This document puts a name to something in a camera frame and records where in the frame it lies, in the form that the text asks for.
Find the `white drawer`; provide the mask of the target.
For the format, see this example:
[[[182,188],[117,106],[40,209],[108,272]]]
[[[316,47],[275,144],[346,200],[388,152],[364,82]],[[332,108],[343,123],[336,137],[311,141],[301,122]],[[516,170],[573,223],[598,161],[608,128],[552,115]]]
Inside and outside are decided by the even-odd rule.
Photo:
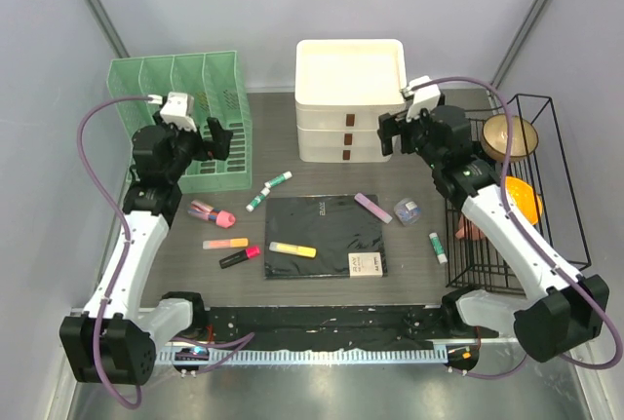
[[[378,117],[386,113],[397,113],[403,104],[394,105],[337,105],[308,106],[297,104],[295,116],[297,125],[306,130],[371,131],[378,127]]]
[[[383,156],[379,147],[303,146],[299,157],[308,163],[383,163],[391,156]]]
[[[297,127],[297,136],[299,145],[305,147],[355,147],[380,150],[380,141],[376,130],[308,130]]]

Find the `green glue stick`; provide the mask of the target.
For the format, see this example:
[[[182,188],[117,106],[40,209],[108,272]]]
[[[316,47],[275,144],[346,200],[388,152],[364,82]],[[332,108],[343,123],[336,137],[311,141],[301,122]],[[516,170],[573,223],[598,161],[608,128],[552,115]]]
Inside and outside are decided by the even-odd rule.
[[[254,211],[270,194],[270,189],[264,187],[253,199],[246,205],[247,212]]]
[[[429,234],[429,240],[432,245],[433,251],[435,252],[438,263],[440,265],[446,265],[449,261],[439,235],[435,232],[432,232]]]
[[[284,183],[285,181],[291,179],[293,177],[293,174],[290,171],[287,172],[283,172],[278,176],[273,177],[272,179],[266,181],[264,183],[264,186],[268,189],[272,189],[282,183]]]

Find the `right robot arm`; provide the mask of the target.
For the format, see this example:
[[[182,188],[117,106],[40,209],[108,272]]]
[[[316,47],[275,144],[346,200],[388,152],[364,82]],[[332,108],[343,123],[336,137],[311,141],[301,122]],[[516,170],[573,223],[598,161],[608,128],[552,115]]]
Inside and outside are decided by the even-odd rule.
[[[445,333],[465,335],[474,326],[514,336],[537,362],[584,344],[605,326],[609,288],[598,275],[585,278],[538,233],[511,202],[495,168],[475,151],[463,109],[441,105],[378,119],[383,155],[401,141],[430,167],[438,192],[486,236],[521,284],[521,298],[482,289],[464,291],[440,314]]]

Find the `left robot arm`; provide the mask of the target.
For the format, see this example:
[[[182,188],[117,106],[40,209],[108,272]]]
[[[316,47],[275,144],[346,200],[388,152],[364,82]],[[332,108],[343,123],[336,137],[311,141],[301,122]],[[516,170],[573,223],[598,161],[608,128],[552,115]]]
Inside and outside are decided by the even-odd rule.
[[[165,344],[179,335],[195,341],[206,333],[208,316],[198,292],[170,291],[145,315],[139,308],[155,256],[176,216],[179,180],[192,162],[229,155],[233,133],[216,118],[208,118],[207,126],[207,139],[164,121],[133,134],[132,182],[120,237],[81,315],[66,317],[59,329],[77,381],[142,386]]]

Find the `green file organizer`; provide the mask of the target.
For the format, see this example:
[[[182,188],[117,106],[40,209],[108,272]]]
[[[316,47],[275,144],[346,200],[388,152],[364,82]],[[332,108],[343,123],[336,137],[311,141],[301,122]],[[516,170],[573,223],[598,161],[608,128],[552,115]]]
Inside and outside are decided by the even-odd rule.
[[[233,133],[224,161],[194,161],[179,180],[184,194],[246,190],[253,182],[253,120],[242,65],[235,51],[130,57],[111,61],[110,95],[172,95],[165,120],[202,139],[211,138],[215,118]]]

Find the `white drawer cabinet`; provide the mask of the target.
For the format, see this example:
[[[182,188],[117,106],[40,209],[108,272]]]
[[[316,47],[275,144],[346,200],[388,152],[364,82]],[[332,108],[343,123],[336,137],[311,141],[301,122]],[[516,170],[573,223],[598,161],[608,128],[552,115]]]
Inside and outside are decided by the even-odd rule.
[[[404,104],[404,47],[396,39],[302,40],[295,52],[295,105]]]

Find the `clear paperclip jar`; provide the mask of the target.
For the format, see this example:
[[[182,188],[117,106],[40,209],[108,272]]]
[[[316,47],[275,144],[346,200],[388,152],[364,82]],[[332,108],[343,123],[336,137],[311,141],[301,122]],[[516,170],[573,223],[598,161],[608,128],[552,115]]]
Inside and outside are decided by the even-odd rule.
[[[420,207],[412,198],[404,198],[394,206],[394,213],[404,226],[418,221],[421,216]]]

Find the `orange highlighter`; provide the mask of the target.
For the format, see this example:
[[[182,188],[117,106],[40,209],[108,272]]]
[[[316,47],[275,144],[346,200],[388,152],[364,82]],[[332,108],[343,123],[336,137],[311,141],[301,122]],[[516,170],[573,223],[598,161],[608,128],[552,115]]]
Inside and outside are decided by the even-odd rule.
[[[249,245],[248,238],[232,238],[221,240],[206,240],[202,243],[203,250],[246,248]]]

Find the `black notebook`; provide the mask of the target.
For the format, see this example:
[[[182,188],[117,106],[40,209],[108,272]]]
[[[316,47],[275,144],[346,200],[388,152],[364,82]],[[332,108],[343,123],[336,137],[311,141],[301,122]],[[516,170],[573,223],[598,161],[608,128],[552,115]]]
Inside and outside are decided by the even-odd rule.
[[[270,198],[265,210],[264,277],[350,278],[348,254],[379,252],[387,275],[383,222],[353,195]],[[315,258],[269,250],[271,242],[315,248]]]

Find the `black pink highlighter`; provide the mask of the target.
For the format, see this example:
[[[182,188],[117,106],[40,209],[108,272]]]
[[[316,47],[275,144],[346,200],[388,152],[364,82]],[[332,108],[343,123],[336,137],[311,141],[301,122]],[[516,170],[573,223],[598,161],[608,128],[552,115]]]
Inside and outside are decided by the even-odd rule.
[[[261,255],[261,250],[258,246],[253,246],[249,248],[245,248],[241,251],[230,254],[218,261],[219,267],[221,269],[227,269],[234,265],[246,262],[250,259],[254,259]]]

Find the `pink cup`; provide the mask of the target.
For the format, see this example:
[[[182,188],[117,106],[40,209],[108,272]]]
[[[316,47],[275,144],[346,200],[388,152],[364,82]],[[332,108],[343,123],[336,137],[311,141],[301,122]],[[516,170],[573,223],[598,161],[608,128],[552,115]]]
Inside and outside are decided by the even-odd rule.
[[[461,214],[454,237],[457,240],[480,241],[485,238],[485,234],[472,221]]]

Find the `white eraser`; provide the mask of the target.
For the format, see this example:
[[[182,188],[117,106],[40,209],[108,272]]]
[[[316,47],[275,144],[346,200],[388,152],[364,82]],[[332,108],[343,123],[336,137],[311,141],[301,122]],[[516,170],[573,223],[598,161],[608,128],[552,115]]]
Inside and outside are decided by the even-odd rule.
[[[382,277],[382,257],[379,252],[358,252],[348,254],[349,277]]]

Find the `yellow highlighter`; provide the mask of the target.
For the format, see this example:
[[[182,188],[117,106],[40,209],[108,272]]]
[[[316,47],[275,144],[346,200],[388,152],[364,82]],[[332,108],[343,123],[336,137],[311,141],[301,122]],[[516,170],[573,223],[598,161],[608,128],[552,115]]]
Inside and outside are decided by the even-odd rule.
[[[295,255],[305,258],[315,258],[317,254],[317,250],[315,248],[279,242],[271,242],[269,244],[269,250],[281,254]]]

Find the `orange bowl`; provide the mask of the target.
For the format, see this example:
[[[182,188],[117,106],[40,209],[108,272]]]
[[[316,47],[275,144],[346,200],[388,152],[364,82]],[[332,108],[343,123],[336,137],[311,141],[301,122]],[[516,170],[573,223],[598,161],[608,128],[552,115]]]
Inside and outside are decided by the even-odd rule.
[[[536,225],[543,212],[541,197],[527,182],[514,176],[506,177],[506,190],[526,220]]]

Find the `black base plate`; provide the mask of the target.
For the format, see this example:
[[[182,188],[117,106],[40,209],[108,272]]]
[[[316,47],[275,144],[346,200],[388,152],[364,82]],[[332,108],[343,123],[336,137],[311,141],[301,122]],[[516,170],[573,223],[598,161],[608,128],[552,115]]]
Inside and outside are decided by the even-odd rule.
[[[249,350],[293,352],[418,350],[431,348],[435,339],[498,336],[483,327],[452,325],[442,308],[424,305],[212,307],[200,329],[180,336],[204,341],[209,335],[224,343],[250,332]]]

